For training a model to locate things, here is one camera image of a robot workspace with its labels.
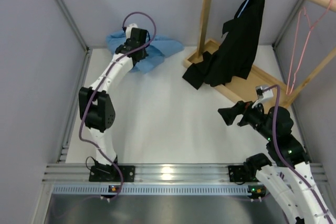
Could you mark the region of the light blue shirt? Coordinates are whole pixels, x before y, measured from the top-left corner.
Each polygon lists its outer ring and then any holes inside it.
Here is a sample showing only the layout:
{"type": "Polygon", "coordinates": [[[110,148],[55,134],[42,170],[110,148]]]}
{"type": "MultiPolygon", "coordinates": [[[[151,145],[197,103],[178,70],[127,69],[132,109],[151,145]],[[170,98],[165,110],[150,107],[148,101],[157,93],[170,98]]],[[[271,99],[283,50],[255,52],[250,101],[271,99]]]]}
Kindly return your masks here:
{"type": "MultiPolygon", "coordinates": [[[[126,41],[122,30],[113,32],[106,37],[107,48],[113,54],[116,48],[126,41]]],[[[164,60],[184,50],[184,46],[177,40],[167,36],[156,35],[147,47],[148,56],[138,62],[130,72],[148,73],[162,64],[164,60]]]]}

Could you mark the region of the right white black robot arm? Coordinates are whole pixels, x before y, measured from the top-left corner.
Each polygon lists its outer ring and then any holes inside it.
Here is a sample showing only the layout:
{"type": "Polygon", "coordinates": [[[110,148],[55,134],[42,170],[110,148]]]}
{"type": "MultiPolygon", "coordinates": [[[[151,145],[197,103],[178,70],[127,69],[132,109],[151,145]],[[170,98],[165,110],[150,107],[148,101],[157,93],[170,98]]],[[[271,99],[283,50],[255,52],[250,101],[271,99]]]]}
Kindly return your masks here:
{"type": "Polygon", "coordinates": [[[244,174],[261,182],[280,206],[288,223],[335,223],[312,175],[310,159],[293,136],[293,120],[286,108],[275,105],[264,112],[262,104],[239,101],[218,109],[226,125],[236,116],[238,126],[251,126],[267,140],[267,154],[246,158],[244,174]]]}

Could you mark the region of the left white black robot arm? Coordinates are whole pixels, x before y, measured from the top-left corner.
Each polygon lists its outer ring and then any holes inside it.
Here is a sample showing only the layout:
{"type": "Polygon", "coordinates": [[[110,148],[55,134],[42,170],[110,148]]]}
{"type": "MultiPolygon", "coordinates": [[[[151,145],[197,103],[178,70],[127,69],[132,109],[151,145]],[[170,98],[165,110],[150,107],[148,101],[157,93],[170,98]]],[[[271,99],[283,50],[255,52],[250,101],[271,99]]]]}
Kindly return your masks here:
{"type": "Polygon", "coordinates": [[[148,55],[145,50],[147,30],[130,24],[124,32],[126,40],[116,48],[107,68],[90,87],[79,90],[79,139],[96,149],[92,174],[109,182],[122,179],[113,143],[107,139],[107,130],[116,118],[109,90],[116,88],[123,77],[148,55]]]}

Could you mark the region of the black shirt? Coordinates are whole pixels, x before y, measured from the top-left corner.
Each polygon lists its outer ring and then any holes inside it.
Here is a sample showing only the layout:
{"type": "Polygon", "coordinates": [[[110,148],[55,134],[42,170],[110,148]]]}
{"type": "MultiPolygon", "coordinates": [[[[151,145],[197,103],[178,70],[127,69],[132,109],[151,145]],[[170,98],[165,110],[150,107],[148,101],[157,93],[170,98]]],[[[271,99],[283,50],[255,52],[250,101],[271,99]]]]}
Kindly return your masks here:
{"type": "Polygon", "coordinates": [[[219,48],[203,53],[203,61],[191,64],[183,75],[195,89],[202,84],[211,87],[225,85],[233,77],[247,79],[255,61],[265,0],[245,0],[233,19],[225,22],[225,39],[219,48]]]}

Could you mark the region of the wooden clothes rack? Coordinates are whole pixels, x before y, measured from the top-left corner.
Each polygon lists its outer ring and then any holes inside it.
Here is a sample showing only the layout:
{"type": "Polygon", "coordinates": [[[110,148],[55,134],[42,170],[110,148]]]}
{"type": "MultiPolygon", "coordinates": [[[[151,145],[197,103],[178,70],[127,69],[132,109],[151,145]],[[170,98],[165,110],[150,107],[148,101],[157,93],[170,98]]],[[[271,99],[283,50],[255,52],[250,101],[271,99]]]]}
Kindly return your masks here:
{"type": "MultiPolygon", "coordinates": [[[[204,51],[210,51],[213,53],[218,49],[219,43],[213,39],[206,40],[206,32],[209,18],[209,11],[211,8],[212,0],[203,0],[202,11],[201,11],[201,23],[199,38],[197,43],[197,49],[191,53],[183,61],[183,66],[185,68],[190,67],[193,63],[198,63],[203,60],[202,53],[204,51]]],[[[321,7],[325,7],[326,10],[335,12],[335,0],[307,0],[315,3],[321,7]]],[[[328,55],[318,64],[318,66],[307,76],[307,78],[297,86],[295,90],[290,93],[286,93],[287,85],[267,72],[263,71],[256,65],[251,68],[250,75],[247,79],[242,79],[240,77],[233,77],[233,80],[226,85],[216,86],[215,89],[224,95],[226,98],[230,99],[232,102],[251,101],[254,97],[254,87],[266,84],[272,86],[277,84],[280,86],[280,105],[288,108],[291,106],[293,101],[299,95],[299,93],[304,89],[304,87],[313,80],[319,72],[327,66],[327,64],[335,57],[335,49],[332,49],[328,55]]]]}

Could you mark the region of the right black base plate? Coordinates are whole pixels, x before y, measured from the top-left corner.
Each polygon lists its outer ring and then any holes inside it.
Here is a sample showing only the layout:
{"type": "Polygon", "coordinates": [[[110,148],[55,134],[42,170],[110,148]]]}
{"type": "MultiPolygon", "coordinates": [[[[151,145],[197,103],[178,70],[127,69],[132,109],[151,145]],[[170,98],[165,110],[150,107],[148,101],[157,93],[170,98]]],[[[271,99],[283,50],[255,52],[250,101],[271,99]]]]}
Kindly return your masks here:
{"type": "Polygon", "coordinates": [[[247,174],[243,165],[228,166],[229,181],[235,184],[242,185],[250,182],[250,176],[247,174]]]}

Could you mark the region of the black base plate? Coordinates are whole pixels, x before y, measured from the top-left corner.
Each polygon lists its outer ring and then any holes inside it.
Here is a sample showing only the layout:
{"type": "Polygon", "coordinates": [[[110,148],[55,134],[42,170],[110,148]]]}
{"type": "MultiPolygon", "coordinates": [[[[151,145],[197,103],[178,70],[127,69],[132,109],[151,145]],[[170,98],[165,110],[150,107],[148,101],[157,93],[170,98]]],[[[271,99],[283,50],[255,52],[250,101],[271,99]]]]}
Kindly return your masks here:
{"type": "Polygon", "coordinates": [[[247,174],[243,165],[228,166],[229,181],[235,184],[242,185],[250,182],[250,176],[247,174]]]}
{"type": "MultiPolygon", "coordinates": [[[[135,166],[121,165],[118,167],[124,182],[134,182],[135,166]]],[[[90,182],[121,182],[121,175],[114,166],[92,166],[89,174],[90,182]]]]}

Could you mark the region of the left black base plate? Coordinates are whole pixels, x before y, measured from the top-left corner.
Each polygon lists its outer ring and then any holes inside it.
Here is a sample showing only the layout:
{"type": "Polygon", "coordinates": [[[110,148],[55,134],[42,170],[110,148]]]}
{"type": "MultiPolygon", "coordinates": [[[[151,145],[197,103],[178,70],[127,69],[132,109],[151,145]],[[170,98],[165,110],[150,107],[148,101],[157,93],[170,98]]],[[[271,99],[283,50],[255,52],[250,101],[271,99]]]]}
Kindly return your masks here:
{"type": "MultiPolygon", "coordinates": [[[[124,182],[134,182],[135,166],[121,165],[118,167],[124,182]]],[[[92,166],[89,174],[90,182],[121,182],[121,175],[114,166],[92,166]]]]}

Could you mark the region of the aluminium mounting rail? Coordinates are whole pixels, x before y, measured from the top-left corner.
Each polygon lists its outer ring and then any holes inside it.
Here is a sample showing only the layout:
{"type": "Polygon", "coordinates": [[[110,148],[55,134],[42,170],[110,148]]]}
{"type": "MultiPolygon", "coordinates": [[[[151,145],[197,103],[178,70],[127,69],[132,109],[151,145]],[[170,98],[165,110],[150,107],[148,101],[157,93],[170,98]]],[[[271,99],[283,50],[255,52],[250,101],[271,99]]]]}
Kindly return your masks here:
{"type": "MultiPolygon", "coordinates": [[[[147,184],[227,184],[227,164],[138,164],[128,172],[135,183],[147,184]]],[[[89,169],[84,164],[48,164],[44,183],[84,183],[89,181],[89,169]]]]}

